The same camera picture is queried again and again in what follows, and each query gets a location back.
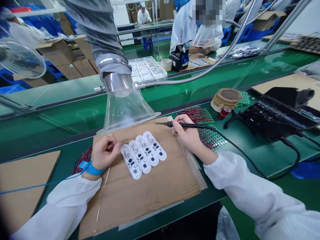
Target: white sleeve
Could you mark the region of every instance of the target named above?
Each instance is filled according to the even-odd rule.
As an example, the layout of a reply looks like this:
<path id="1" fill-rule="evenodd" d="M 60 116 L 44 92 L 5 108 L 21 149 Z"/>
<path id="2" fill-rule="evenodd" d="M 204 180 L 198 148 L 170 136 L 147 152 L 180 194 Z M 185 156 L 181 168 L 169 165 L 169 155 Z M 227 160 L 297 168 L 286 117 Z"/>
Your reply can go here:
<path id="1" fill-rule="evenodd" d="M 235 206 L 255 221 L 260 239 L 320 239 L 320 213 L 307 211 L 279 186 L 252 174 L 241 156 L 219 152 L 204 171 L 217 189 L 224 189 Z"/>
<path id="2" fill-rule="evenodd" d="M 212 46 L 212 51 L 217 51 L 219 49 L 222 44 L 223 36 L 222 25 L 217 25 L 214 28 L 214 45 Z"/>
<path id="3" fill-rule="evenodd" d="M 138 11 L 138 24 L 142 25 L 142 23 L 143 23 L 143 15 L 142 15 L 142 12 L 139 10 Z"/>
<path id="4" fill-rule="evenodd" d="M 14 240 L 67 240 L 81 222 L 87 203 L 102 179 L 78 176 L 60 182 L 49 194 L 47 204 L 11 237 Z"/>
<path id="5" fill-rule="evenodd" d="M 183 24 L 180 23 L 180 15 L 179 12 L 176 15 L 176 18 L 173 21 L 172 26 L 172 34 L 171 34 L 171 42 L 170 42 L 170 53 L 176 49 L 176 46 L 182 43 L 182 28 Z"/>

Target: clear plastic box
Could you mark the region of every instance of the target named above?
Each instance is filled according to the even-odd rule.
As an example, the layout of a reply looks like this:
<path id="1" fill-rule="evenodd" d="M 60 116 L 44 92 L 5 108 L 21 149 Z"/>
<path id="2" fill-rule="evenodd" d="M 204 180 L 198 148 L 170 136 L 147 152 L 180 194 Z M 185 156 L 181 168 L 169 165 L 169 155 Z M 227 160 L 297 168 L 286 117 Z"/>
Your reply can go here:
<path id="1" fill-rule="evenodd" d="M 168 73 L 153 57 L 133 59 L 129 61 L 129 65 L 132 67 L 131 76 L 134 82 L 152 82 L 168 78 Z"/>

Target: wire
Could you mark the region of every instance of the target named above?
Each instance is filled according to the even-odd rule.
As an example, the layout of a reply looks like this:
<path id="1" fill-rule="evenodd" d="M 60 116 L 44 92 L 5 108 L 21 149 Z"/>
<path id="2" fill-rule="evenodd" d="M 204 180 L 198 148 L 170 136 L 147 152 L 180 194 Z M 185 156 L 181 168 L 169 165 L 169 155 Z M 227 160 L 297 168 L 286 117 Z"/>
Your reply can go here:
<path id="1" fill-rule="evenodd" d="M 218 133 L 221 137 L 223 137 L 224 139 L 226 139 L 227 141 L 229 141 L 236 149 L 238 149 L 238 150 L 249 160 L 249 162 L 253 165 L 253 167 L 255 168 L 255 170 L 256 170 L 261 176 L 263 176 L 263 178 L 268 179 L 268 178 L 266 177 L 266 175 L 265 175 L 263 172 L 261 172 L 261 171 L 259 170 L 259 168 L 254 164 L 254 162 L 251 160 L 251 158 L 250 158 L 244 151 L 242 151 L 237 145 L 235 145 L 232 141 L 230 141 L 230 139 L 228 139 L 226 136 L 224 136 L 221 132 L 219 132 L 218 130 L 216 130 L 216 129 L 213 128 L 213 127 L 210 127 L 210 126 L 207 126 L 207 125 L 203 125 L 203 124 L 198 124 L 198 125 L 197 125 L 197 128 L 210 129 L 211 131 L 214 131 L 214 132 Z M 301 159 L 301 154 L 300 154 L 299 150 L 293 145 L 292 142 L 290 142 L 288 139 L 283 138 L 283 137 L 280 138 L 279 140 L 280 140 L 281 142 L 283 142 L 285 145 L 287 145 L 288 147 L 292 148 L 292 149 L 297 153 L 297 158 L 296 158 L 295 163 L 290 167 L 290 169 L 289 169 L 286 173 L 282 174 L 282 175 L 279 176 L 279 177 L 275 177 L 275 178 L 273 178 L 273 179 L 268 179 L 268 180 L 270 180 L 270 181 L 280 179 L 280 178 L 286 176 L 287 174 L 289 174 L 289 173 L 297 166 L 298 162 L 299 162 L 300 159 Z"/>
<path id="2" fill-rule="evenodd" d="M 71 177 L 71 178 L 78 177 L 78 176 L 80 176 L 82 173 L 83 173 L 83 170 L 82 170 L 82 172 L 79 173 L 77 176 L 73 176 L 73 177 Z M 37 188 L 37 187 L 49 186 L 49 185 L 53 185 L 53 184 L 60 183 L 60 182 L 65 181 L 65 180 L 69 180 L 69 179 L 71 179 L 71 178 L 66 178 L 66 179 L 63 179 L 63 180 L 57 180 L 57 181 L 54 181 L 54 182 L 51 182 L 51 183 L 35 185 L 35 186 L 31 186 L 31 187 L 26 187 L 26 188 L 18 188 L 18 189 L 15 189 L 15 190 L 0 192 L 0 195 L 8 194 L 8 193 L 13 193 L 13 192 L 24 191 L 24 190 L 28 190 L 28 189 L 32 189 L 32 188 Z"/>
<path id="3" fill-rule="evenodd" d="M 312 138 L 310 138 L 310 137 L 308 137 L 308 136 L 306 136 L 306 135 L 304 135 L 304 137 L 305 137 L 306 139 L 308 139 L 309 141 L 313 142 L 315 145 L 317 145 L 317 146 L 320 148 L 320 143 L 316 142 L 315 140 L 313 140 Z"/>
<path id="4" fill-rule="evenodd" d="M 249 162 L 253 165 L 253 167 L 255 168 L 255 170 L 256 170 L 261 176 L 263 176 L 263 178 L 267 179 L 266 175 L 264 175 L 264 173 L 259 170 L 259 168 L 253 163 L 253 161 L 251 160 L 251 158 L 250 158 L 244 151 L 242 151 L 237 145 L 235 145 L 232 141 L 230 141 L 230 139 L 228 139 L 226 136 L 224 136 L 221 132 L 217 131 L 217 130 L 214 129 L 213 127 L 206 126 L 206 125 L 202 125 L 202 126 L 203 126 L 203 127 L 201 127 L 201 128 L 210 129 L 211 131 L 214 131 L 214 132 L 218 133 L 221 137 L 223 137 L 225 140 L 227 140 L 228 142 L 230 142 L 236 149 L 238 149 L 238 150 L 249 160 Z"/>
<path id="5" fill-rule="evenodd" d="M 292 142 L 290 142 L 286 138 L 281 138 L 280 141 L 283 142 L 288 147 L 292 148 L 297 153 L 297 159 L 296 159 L 295 163 L 289 168 L 289 170 L 287 172 L 285 172 L 284 174 L 282 174 L 282 175 L 280 175 L 278 177 L 269 179 L 270 181 L 278 180 L 278 179 L 283 178 L 284 176 L 288 175 L 293 169 L 295 169 L 298 166 L 298 162 L 301 159 L 301 155 L 300 155 L 299 150 L 293 145 Z"/>

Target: cardboard sheet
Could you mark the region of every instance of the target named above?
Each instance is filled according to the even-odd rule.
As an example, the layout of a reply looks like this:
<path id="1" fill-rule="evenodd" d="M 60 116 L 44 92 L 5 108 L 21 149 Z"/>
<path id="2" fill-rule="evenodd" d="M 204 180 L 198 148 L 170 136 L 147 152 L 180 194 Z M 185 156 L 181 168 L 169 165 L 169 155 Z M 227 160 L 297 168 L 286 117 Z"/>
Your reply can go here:
<path id="1" fill-rule="evenodd" d="M 313 78 L 295 73 L 270 82 L 259 84 L 252 87 L 252 89 L 260 94 L 265 94 L 273 87 L 294 87 L 298 88 L 299 91 L 311 88 L 315 93 L 313 98 L 308 102 L 308 106 L 320 111 L 320 86 L 317 83 L 318 81 Z"/>
<path id="2" fill-rule="evenodd" d="M 93 236 L 94 232 L 97 235 L 200 193 L 199 184 L 172 130 L 154 124 L 165 121 L 168 118 L 162 117 L 114 132 L 118 141 L 126 142 L 150 131 L 168 156 L 165 161 L 152 167 L 150 173 L 134 180 L 120 155 L 111 165 L 109 174 L 106 172 L 102 175 L 102 187 L 89 202 L 80 223 L 79 239 Z M 101 138 L 95 136 L 93 145 Z"/>
<path id="3" fill-rule="evenodd" d="M 9 191 L 48 182 L 61 151 L 20 159 L 0 165 L 0 190 Z M 0 195 L 0 207 L 10 234 L 33 215 L 45 187 Z"/>
<path id="4" fill-rule="evenodd" d="M 201 53 L 196 53 L 196 54 L 193 54 L 193 55 L 190 55 L 189 56 L 189 61 L 193 61 L 193 62 L 196 62 L 196 63 L 199 63 L 196 59 L 197 58 L 203 58 L 204 60 L 206 60 L 207 62 L 211 63 L 212 65 L 215 64 L 216 60 L 211 58 L 211 57 L 207 57 L 206 55 L 203 55 Z M 187 70 L 191 70 L 191 69 L 194 69 L 194 68 L 202 68 L 202 67 L 205 67 L 205 66 L 210 66 L 210 65 L 201 65 L 199 67 L 194 67 L 190 64 L 188 64 L 188 67 L 185 68 L 185 69 L 182 69 L 180 72 L 184 72 L 184 71 L 187 71 Z"/>

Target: white wall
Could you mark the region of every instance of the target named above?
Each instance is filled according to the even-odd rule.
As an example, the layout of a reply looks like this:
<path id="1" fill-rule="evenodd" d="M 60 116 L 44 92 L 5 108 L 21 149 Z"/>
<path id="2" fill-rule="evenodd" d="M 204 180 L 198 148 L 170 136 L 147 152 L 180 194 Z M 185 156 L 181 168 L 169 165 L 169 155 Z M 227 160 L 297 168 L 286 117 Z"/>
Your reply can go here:
<path id="1" fill-rule="evenodd" d="M 113 6 L 113 10 L 114 10 L 113 11 L 114 23 L 116 24 L 116 26 L 130 24 L 126 5 Z M 120 40 L 132 38 L 132 33 L 120 35 L 119 38 Z M 134 41 L 133 40 L 121 41 L 121 44 L 122 46 L 134 44 Z"/>
<path id="2" fill-rule="evenodd" d="M 286 33 L 309 35 L 314 32 L 320 32 L 319 14 L 320 0 L 312 0 L 290 25 Z"/>

